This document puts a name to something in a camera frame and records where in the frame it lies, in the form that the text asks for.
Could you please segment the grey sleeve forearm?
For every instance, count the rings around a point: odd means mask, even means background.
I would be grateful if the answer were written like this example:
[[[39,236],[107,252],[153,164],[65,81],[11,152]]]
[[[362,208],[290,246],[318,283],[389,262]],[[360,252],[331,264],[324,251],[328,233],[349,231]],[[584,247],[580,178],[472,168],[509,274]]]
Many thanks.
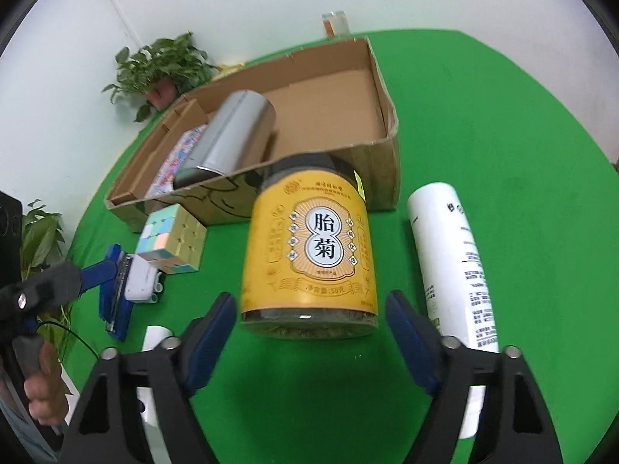
[[[59,461],[60,451],[53,450],[45,441],[36,427],[38,421],[31,417],[28,412],[28,399],[26,406],[14,396],[14,388],[6,374],[1,374],[1,413],[10,429],[14,432],[25,452],[34,463],[56,463]],[[49,428],[61,428],[65,423],[57,426],[43,426]]]

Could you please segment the person's left hand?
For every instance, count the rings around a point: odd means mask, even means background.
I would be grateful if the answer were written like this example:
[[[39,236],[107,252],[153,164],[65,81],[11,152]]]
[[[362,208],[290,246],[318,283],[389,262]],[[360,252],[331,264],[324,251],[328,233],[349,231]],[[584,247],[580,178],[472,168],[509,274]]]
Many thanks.
[[[39,354],[40,371],[24,382],[28,412],[42,426],[57,426],[68,413],[66,386],[56,351],[44,341]]]

